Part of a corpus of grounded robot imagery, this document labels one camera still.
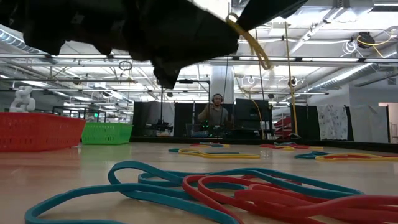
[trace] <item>table surface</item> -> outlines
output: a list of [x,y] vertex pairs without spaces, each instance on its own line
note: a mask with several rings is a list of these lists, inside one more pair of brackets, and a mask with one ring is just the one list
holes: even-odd
[[[265,167],[295,175],[344,185],[367,194],[398,195],[398,162],[321,162],[294,159],[308,151],[271,150],[268,159],[204,159],[178,155],[169,148],[182,144],[133,143],[123,146],[80,146],[73,149],[37,153],[0,153],[0,223],[23,224],[24,213],[31,206],[71,189],[108,184],[107,173],[119,161],[138,160],[164,170],[214,172],[240,167]],[[217,151],[259,154],[257,146],[231,146]],[[364,152],[325,148],[325,152]],[[121,170],[121,182],[136,182],[138,170]],[[231,208],[245,223],[282,223]],[[213,221],[188,212],[140,202],[119,193],[89,195],[61,204],[41,216],[46,219],[109,219],[124,223],[189,223]],[[340,223],[315,217],[325,223]]]

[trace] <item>ventilation duct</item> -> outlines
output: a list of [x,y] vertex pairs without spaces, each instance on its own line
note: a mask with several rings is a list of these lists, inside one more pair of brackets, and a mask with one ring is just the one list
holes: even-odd
[[[11,46],[14,46],[18,49],[21,49],[23,51],[26,51],[30,54],[42,54],[44,53],[41,50],[38,50],[36,48],[30,47],[28,45],[26,45],[23,41],[21,41],[20,39],[14,37],[13,35],[7,33],[6,31],[0,29],[0,41],[5,42]],[[54,60],[54,59],[39,59],[43,62],[47,62],[47,63],[51,63],[53,65],[57,64],[58,61]]]
[[[395,44],[391,47],[388,47],[385,50],[382,50],[381,53],[384,55],[384,58],[397,58],[398,54],[398,44]],[[386,67],[386,71],[392,71],[394,67]],[[355,66],[353,68],[344,68],[338,70],[331,75],[328,75],[324,80],[316,82],[313,84],[311,88],[309,88],[308,92],[318,91],[321,89],[332,89],[334,87],[338,87],[349,83],[353,80],[357,80],[359,78],[365,77],[367,75],[373,74],[376,71],[380,70],[380,66],[377,63],[364,63],[362,65]]]

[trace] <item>headphones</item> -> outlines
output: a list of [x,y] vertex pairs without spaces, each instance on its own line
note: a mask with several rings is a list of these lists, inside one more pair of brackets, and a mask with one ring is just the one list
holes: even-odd
[[214,97],[216,97],[216,96],[220,96],[220,97],[221,97],[221,102],[224,102],[223,95],[221,95],[221,94],[219,94],[219,93],[216,93],[216,94],[213,95],[213,97],[211,98],[211,102],[214,103]]

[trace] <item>ceiling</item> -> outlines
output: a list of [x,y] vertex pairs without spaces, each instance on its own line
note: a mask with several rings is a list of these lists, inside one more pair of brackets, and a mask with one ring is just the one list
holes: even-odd
[[[231,0],[194,0],[193,2],[220,18],[226,17],[229,10],[228,6],[231,3],[235,6],[232,8],[234,12],[239,14],[242,10],[242,6],[236,5],[236,1],[231,2]],[[376,43],[389,40],[387,43],[378,46],[378,50],[382,50],[396,44],[398,40],[396,39],[396,35],[398,34],[398,31],[396,31],[398,27],[396,22],[398,12],[376,12],[371,10],[373,5],[371,7],[358,6],[352,9],[347,9],[347,11],[344,11],[342,15],[331,19],[329,18],[328,23],[322,24],[322,20],[325,19],[328,12],[334,10],[331,7],[333,1],[330,2],[331,3],[329,5],[324,4],[323,6],[313,6],[312,3],[314,3],[314,1],[309,1],[308,4],[299,9],[294,15],[287,18],[289,25],[287,36],[290,50],[294,49],[297,44],[301,43],[302,41],[300,41],[300,39],[303,39],[308,35],[308,32],[312,30],[310,38],[306,39],[300,47],[297,47],[297,49],[295,49],[290,55],[291,57],[373,57],[376,53],[374,48],[361,49],[349,42],[351,38],[356,38],[359,32],[370,32]],[[352,2],[354,6],[358,3],[358,1]],[[260,26],[257,28],[257,35],[256,30],[250,31],[250,33],[258,39],[259,43],[266,51],[266,54],[270,57],[286,57],[287,55],[286,42],[282,41],[282,36],[285,36],[284,21],[285,20],[283,18],[278,17],[273,21]],[[23,39],[21,33],[10,30],[7,27],[0,25],[0,30],[11,34],[21,41]],[[8,53],[26,54],[27,52],[12,46],[8,42],[0,41],[0,54]],[[128,54],[127,52],[120,50],[113,50],[112,53],[115,55]],[[150,101],[160,99],[160,93],[156,91],[152,91],[150,93],[147,92],[148,90],[160,90],[160,86],[158,86],[153,74],[153,68],[149,63],[136,63],[128,60],[132,63],[132,69],[130,71],[123,71],[118,67],[118,63],[122,60],[76,60],[71,54],[100,54],[92,45],[79,42],[67,42],[62,47],[61,54],[70,55],[70,58],[62,60],[59,59],[57,65],[52,65],[51,63],[38,59],[9,58],[7,60],[0,60],[0,68],[5,68],[5,65],[11,61],[14,63],[14,67],[16,65],[20,65],[23,68],[31,69],[30,72],[26,72],[24,69],[15,70],[24,72],[24,75],[29,78],[55,76],[59,79],[81,77],[83,79],[102,80],[102,82],[84,82],[79,85],[75,85],[70,82],[46,84],[59,89],[89,90],[104,88],[107,90],[131,90],[130,92],[119,92],[115,93],[115,96],[111,95],[105,97],[99,91],[84,91],[82,93],[62,90],[58,91],[59,93],[63,93],[60,94],[61,97],[65,97],[67,101],[71,102],[89,103],[91,101],[95,101],[102,103],[127,103],[127,99],[132,101]],[[239,49],[236,52],[236,55],[251,55],[250,46],[244,39],[239,41]],[[232,66],[233,74],[235,76],[235,98],[244,98],[240,88],[244,88],[245,91],[261,91],[260,74],[262,77],[262,84],[264,85],[264,91],[287,91],[289,89],[289,67],[286,63],[275,65],[273,71],[260,69],[258,64],[255,63],[247,65],[239,62],[230,62],[229,65]],[[210,80],[212,76],[212,66],[212,62],[204,62],[183,68],[178,79],[201,81]],[[304,91],[306,86],[310,86],[321,79],[327,78],[328,75],[340,68],[341,66],[339,63],[328,63],[327,65],[303,63],[291,66],[290,72],[291,75],[300,83],[300,88],[297,88],[297,91]],[[136,80],[137,83],[107,83],[108,80],[115,80],[116,78],[126,79],[129,77]],[[164,98],[169,101],[205,101],[208,98],[208,85],[206,83],[204,83],[204,85],[200,85],[199,83],[189,85],[177,83],[174,90],[182,90],[184,92],[174,94],[173,97],[169,97],[165,94]],[[84,94],[83,97],[85,97],[85,100],[69,97],[82,96],[82,94]],[[252,94],[251,97],[262,98],[262,95],[255,93]],[[276,98],[273,99],[273,101],[282,101],[285,97],[285,95],[276,95]],[[121,108],[124,110],[132,109],[131,107],[127,107],[127,105],[121,106]]]

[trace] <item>gray shirt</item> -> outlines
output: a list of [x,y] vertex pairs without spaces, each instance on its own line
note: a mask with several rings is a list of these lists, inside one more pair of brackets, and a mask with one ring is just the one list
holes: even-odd
[[224,125],[225,119],[228,117],[228,111],[223,108],[210,107],[210,117],[206,118],[209,125]]

